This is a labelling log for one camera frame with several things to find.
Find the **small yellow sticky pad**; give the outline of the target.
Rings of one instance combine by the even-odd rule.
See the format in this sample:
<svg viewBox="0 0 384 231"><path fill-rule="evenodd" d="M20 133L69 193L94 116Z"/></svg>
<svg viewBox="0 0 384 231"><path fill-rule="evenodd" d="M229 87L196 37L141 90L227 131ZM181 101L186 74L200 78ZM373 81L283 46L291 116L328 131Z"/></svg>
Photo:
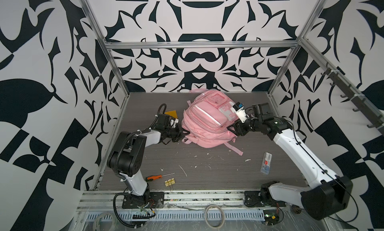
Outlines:
<svg viewBox="0 0 384 231"><path fill-rule="evenodd" d="M177 119L178 118L178 115L177 115L177 112L175 110L171 110L171 111L166 111L165 114Z"/></svg>

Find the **pink student backpack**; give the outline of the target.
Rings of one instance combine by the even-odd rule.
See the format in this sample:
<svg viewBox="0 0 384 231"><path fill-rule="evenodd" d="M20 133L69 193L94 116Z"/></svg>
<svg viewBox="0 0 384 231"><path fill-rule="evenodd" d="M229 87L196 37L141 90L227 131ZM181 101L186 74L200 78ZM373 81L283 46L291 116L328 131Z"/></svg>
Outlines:
<svg viewBox="0 0 384 231"><path fill-rule="evenodd" d="M218 90L194 89L201 91L194 101L188 101L189 107L184 110L182 128L189 132L182 142L194 143L202 148L210 149L225 145L228 149L242 156L243 152L230 145L237 135L228 127L239 121L233 106L235 103L223 92Z"/></svg>

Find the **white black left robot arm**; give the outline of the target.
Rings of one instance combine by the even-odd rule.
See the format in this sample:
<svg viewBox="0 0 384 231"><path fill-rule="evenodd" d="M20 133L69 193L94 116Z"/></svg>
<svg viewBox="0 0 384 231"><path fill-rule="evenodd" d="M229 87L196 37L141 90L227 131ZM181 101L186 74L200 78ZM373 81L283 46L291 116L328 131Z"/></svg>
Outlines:
<svg viewBox="0 0 384 231"><path fill-rule="evenodd" d="M165 113L157 114L149 128L119 133L107 159L107 166L126 184L132 195L144 197L149 190L140 170L145 148L166 144L167 139L177 143L189 134L178 119Z"/></svg>

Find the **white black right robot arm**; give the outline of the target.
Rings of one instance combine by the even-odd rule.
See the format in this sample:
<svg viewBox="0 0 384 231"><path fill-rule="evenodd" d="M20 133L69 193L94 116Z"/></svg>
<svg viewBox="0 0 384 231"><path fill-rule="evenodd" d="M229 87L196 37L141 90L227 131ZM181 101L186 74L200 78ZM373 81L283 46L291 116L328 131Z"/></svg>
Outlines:
<svg viewBox="0 0 384 231"><path fill-rule="evenodd" d="M349 201L354 200L352 181L327 167L299 138L290 121L275 117L268 103L253 105L252 109L254 114L249 116L242 103L235 103L232 110L239 119L227 129L236 136L249 132L268 136L288 155L307 182L305 188L276 181L266 183L260 191L261 203L289 203L318 221L345 210Z"/></svg>

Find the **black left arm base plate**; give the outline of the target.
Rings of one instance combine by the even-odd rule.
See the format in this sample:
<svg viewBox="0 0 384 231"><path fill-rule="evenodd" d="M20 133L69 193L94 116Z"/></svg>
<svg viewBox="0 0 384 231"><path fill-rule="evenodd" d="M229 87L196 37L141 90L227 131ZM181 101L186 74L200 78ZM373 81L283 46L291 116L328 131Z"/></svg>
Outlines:
<svg viewBox="0 0 384 231"><path fill-rule="evenodd" d="M146 208L156 208L158 205L164 204L165 193L164 192L150 192L145 191L142 196L136 196L133 194L124 194L123 209L135 209L145 206Z"/></svg>

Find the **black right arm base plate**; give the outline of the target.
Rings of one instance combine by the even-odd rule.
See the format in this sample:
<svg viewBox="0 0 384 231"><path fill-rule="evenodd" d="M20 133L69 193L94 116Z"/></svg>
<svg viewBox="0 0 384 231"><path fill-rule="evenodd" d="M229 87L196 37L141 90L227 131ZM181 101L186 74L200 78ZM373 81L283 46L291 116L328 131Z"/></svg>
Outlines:
<svg viewBox="0 0 384 231"><path fill-rule="evenodd" d="M264 190L260 191L245 191L244 205L249 208L261 207L286 207L286 203L274 200L271 195Z"/></svg>

